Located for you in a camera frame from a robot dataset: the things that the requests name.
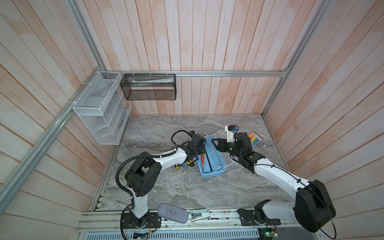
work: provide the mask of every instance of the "screwdriver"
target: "screwdriver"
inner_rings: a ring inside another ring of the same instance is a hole
[[[201,155],[201,165],[203,166],[203,173],[204,173],[204,154]]]

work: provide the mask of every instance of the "gray marble surface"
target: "gray marble surface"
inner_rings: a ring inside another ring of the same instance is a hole
[[[131,116],[98,209],[120,210],[130,203],[129,195],[119,189],[115,182],[116,169],[124,160],[144,151],[156,154],[171,150],[173,144],[170,137],[177,130],[195,130],[205,136],[230,124],[238,125],[240,132],[255,131],[263,137],[263,141],[253,147],[254,151],[285,168],[262,118],[258,115]],[[189,139],[186,134],[177,134],[174,140],[182,143]],[[124,174],[130,165],[128,163],[121,171],[122,184],[126,184]],[[160,204],[168,203],[184,209],[241,208],[254,207],[264,199],[293,201],[281,188],[238,163],[229,166],[222,175],[206,179],[201,177],[196,164],[195,167],[170,167],[162,171],[148,195],[148,207],[157,209]]]

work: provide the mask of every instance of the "blue tray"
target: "blue tray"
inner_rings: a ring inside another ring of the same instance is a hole
[[[205,137],[205,139],[207,140],[205,149],[209,157],[209,162],[211,163],[212,172],[211,172],[211,168],[209,167],[206,154],[205,154],[205,160],[204,160],[204,173],[203,173],[203,166],[201,164],[201,155],[199,156],[199,160],[197,161],[197,164],[200,169],[200,174],[203,178],[222,175],[223,172],[225,172],[227,169],[223,156],[219,151],[216,150],[215,146],[211,141],[213,138],[214,138],[213,135],[209,135]]]

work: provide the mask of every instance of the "wooden wall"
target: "wooden wall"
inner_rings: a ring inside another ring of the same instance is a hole
[[[78,0],[108,70],[280,70],[320,0]],[[132,114],[261,113],[279,78],[177,78]]]
[[[335,1],[266,115],[290,170],[325,183],[339,239],[384,236],[383,13]]]
[[[0,1],[0,185],[96,68],[61,0]],[[110,148],[73,116],[0,217],[1,239],[70,239]]]

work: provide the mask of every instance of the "black wire mesh basket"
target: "black wire mesh basket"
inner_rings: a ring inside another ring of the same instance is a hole
[[[176,100],[175,74],[129,74],[120,86],[127,100]]]

